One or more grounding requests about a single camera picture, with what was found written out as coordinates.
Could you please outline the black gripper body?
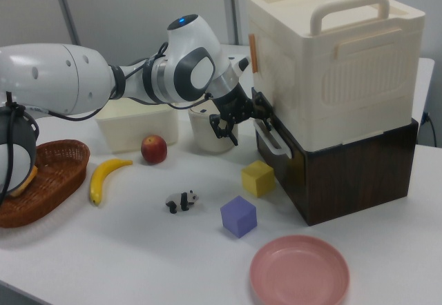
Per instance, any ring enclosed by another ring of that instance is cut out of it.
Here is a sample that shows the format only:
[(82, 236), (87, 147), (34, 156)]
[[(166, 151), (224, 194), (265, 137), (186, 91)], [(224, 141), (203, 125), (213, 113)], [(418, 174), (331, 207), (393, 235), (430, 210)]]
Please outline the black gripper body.
[(236, 86), (227, 95), (214, 98), (215, 107), (221, 120), (241, 123), (254, 116), (253, 101), (246, 95), (242, 86)]

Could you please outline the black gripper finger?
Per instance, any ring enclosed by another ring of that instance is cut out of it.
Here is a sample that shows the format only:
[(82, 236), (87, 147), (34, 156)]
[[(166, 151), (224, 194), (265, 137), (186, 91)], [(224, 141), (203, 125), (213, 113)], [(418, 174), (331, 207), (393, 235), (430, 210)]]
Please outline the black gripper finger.
[(273, 117), (273, 107), (267, 101), (262, 92), (251, 89), (253, 110), (251, 118), (261, 120), (267, 130), (271, 130), (271, 118)]
[(209, 123), (218, 139), (229, 138), (234, 146), (238, 145), (238, 139), (233, 133), (233, 128), (236, 125), (235, 118), (223, 120), (221, 115), (209, 115)]

